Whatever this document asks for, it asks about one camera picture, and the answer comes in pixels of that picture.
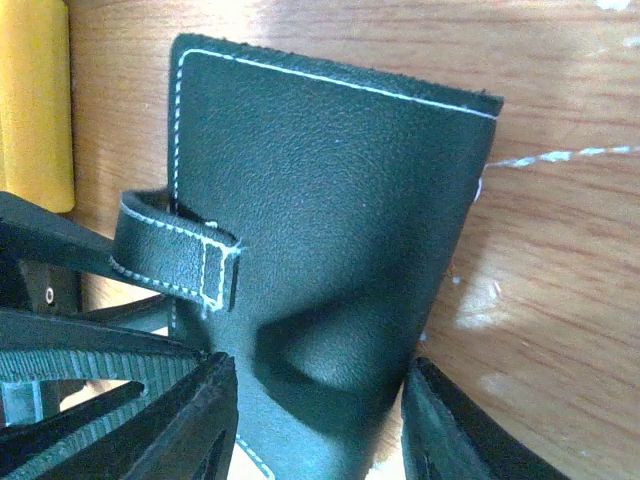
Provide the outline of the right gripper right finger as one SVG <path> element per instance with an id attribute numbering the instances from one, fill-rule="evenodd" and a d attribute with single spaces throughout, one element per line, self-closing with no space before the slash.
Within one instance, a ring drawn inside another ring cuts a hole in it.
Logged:
<path id="1" fill-rule="evenodd" d="M 564 479 L 425 357 L 404 382 L 402 454 L 408 479 Z"/>

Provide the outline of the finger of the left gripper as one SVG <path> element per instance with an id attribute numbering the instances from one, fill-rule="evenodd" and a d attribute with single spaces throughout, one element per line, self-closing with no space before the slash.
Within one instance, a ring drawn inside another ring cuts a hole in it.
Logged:
<path id="1" fill-rule="evenodd" d="M 1 307 L 78 320 L 168 320 L 170 299 L 154 295 L 85 311 L 81 273 L 121 281 L 112 241 L 8 192 L 1 194 Z"/>
<path id="2" fill-rule="evenodd" d="M 134 382 L 156 398 L 207 358 L 205 351 L 157 334 L 172 320 L 171 304 L 126 304 L 85 314 L 1 309 L 1 398 L 8 428 L 34 425 L 60 412 L 33 387 L 80 380 Z"/>

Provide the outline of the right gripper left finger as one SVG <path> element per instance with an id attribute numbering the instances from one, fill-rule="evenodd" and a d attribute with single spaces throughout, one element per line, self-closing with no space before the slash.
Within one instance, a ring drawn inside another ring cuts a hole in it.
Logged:
<path id="1" fill-rule="evenodd" d="M 224 479 L 238 424 L 233 357 L 213 354 L 148 402 L 140 382 L 1 433 L 4 479 Z"/>

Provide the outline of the black card holder wallet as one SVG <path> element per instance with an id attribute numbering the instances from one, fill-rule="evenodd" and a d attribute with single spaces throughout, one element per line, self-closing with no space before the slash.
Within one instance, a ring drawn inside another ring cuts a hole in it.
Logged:
<path id="1" fill-rule="evenodd" d="M 167 177 L 110 257 L 230 354 L 269 479 L 362 479 L 489 156 L 500 97 L 182 34 Z"/>

